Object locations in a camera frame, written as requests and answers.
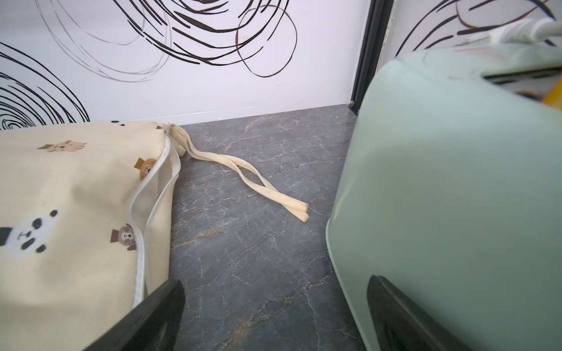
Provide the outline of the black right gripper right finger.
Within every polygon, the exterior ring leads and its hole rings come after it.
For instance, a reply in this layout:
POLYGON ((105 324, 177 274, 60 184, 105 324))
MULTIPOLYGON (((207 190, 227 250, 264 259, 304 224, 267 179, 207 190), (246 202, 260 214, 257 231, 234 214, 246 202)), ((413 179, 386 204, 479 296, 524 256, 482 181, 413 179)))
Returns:
POLYGON ((383 276, 371 276, 367 302, 381 350, 469 350, 383 276))

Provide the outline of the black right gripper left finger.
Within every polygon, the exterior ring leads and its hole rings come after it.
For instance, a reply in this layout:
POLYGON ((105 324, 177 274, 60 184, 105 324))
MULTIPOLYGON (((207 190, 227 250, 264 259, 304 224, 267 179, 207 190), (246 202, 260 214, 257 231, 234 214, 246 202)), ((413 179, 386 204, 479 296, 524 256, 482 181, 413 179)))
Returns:
POLYGON ((182 283, 169 279, 87 350, 172 350, 184 311, 182 283))

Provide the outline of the cream animal print pillowcase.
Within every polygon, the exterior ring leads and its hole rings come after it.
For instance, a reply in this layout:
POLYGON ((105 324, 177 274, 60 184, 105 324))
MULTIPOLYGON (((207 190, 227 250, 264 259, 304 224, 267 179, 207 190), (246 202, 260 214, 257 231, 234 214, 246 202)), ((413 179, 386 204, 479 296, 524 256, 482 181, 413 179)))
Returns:
POLYGON ((83 350, 169 277, 181 157, 216 162, 301 221, 307 203, 177 125, 92 122, 1 133, 1 349, 83 350))

